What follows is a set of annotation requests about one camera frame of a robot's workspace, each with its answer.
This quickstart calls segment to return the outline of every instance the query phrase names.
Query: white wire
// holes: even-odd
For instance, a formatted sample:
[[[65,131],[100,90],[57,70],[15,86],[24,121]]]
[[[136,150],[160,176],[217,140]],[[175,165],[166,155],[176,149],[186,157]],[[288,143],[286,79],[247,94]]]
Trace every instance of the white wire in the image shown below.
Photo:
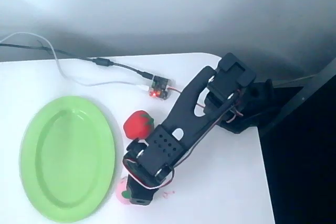
[[[71,76],[67,76],[63,70],[62,70],[62,67],[59,63],[59,60],[56,56],[56,53],[55,53],[55,50],[54,50],[54,47],[52,46],[52,44],[50,43],[50,41],[48,39],[46,39],[45,37],[41,36],[41,35],[38,35],[38,34],[33,34],[33,33],[28,33],[28,32],[25,32],[25,31],[18,31],[16,33],[13,33],[13,34],[10,34],[8,35],[7,37],[5,37],[4,39],[0,40],[0,44],[3,43],[5,40],[13,37],[14,35],[17,35],[17,34],[28,34],[28,35],[32,35],[32,36],[35,36],[35,37],[38,37],[40,39],[43,39],[46,43],[48,43],[49,47],[51,48],[52,50],[52,54],[54,55],[55,57],[55,61],[56,61],[56,65],[57,65],[57,68],[58,68],[58,71],[59,73],[67,80],[70,80],[70,81],[73,81],[79,85],[82,85],[82,86],[85,86],[85,87],[93,87],[93,86],[100,86],[100,85],[106,85],[106,84],[127,84],[127,85],[133,85],[133,86],[138,86],[140,87],[141,89],[144,89],[143,88],[143,85],[138,85],[138,84],[135,84],[135,83],[132,83],[132,82],[127,82],[127,81],[106,81],[106,82],[99,82],[99,83],[82,83],[80,81],[77,81],[76,79],[74,79],[73,77]]]
[[[310,79],[310,78],[313,78],[315,76],[316,76],[316,74],[312,74],[310,76],[304,76],[304,77],[296,78],[296,79],[293,79],[293,80],[284,81],[284,82],[273,85],[273,87],[278,87],[278,86],[281,86],[283,84],[289,84],[289,83],[296,82],[296,81]]]
[[[135,161],[133,161],[133,160],[131,160],[131,159],[129,159],[129,158],[126,158],[126,159],[124,159],[124,160],[136,164]],[[167,183],[165,183],[165,184],[161,184],[161,185],[158,185],[158,186],[154,186],[154,187],[148,187],[148,186],[144,185],[141,181],[139,181],[139,180],[138,180],[138,179],[137,179],[137,178],[136,178],[136,177],[135,177],[135,176],[134,176],[128,169],[127,169],[127,167],[124,165],[123,162],[122,162],[122,164],[123,164],[123,166],[125,167],[125,169],[127,170],[128,174],[129,174],[129,175],[130,175],[136,182],[138,182],[141,186],[143,186],[144,188],[149,189],[149,190],[158,189],[158,188],[161,188],[161,187],[164,187],[164,186],[170,184],[170,182],[173,181],[173,178],[174,178],[174,176],[175,176],[175,169],[172,169],[172,176],[171,176],[171,178],[169,179],[169,181],[168,181]]]

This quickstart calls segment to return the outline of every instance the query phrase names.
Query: mounting holes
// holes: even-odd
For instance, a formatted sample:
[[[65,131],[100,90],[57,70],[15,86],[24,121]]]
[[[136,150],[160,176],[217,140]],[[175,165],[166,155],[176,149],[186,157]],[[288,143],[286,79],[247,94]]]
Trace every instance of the mounting holes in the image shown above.
[[[172,134],[177,140],[181,140],[183,137],[183,130],[181,128],[177,128]]]
[[[251,94],[251,96],[252,97],[258,97],[259,96],[259,90],[258,89],[256,89],[256,88],[251,88],[250,89],[250,94]]]

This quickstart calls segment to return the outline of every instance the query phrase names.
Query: white table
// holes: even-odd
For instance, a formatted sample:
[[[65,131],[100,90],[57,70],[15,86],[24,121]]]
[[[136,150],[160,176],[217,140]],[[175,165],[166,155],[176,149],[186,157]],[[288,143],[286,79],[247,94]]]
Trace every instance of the white table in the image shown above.
[[[219,61],[217,56],[202,53],[111,59],[173,79],[179,89],[205,65],[215,68]],[[98,67],[77,59],[61,60],[61,65],[66,73],[86,83],[124,80],[150,84],[149,80],[118,67]],[[117,142],[115,182],[118,182],[127,174],[121,167],[121,158],[130,143],[121,130],[123,122],[135,110],[143,109],[159,124],[177,98],[173,93],[168,100],[161,101],[133,86],[120,84],[82,87],[63,79],[54,60],[0,63],[0,93],[0,223],[3,224],[53,223],[28,201],[18,165],[25,129],[46,103],[64,95],[80,95],[101,108]],[[201,94],[201,101],[205,94],[206,91]],[[274,217],[262,158],[256,127],[238,135],[215,127],[176,169],[173,182],[155,194],[149,206],[122,205],[111,192],[97,212],[79,223],[272,224]],[[175,194],[165,199],[164,191]]]

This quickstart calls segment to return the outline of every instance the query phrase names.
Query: oval plate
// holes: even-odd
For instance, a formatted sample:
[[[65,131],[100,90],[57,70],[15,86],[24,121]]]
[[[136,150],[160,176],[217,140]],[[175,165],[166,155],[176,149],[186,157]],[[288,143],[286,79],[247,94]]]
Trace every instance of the oval plate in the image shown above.
[[[81,97],[53,100],[32,119],[22,142],[25,192],[49,219],[83,219],[104,199],[114,157],[109,124],[93,103]]]

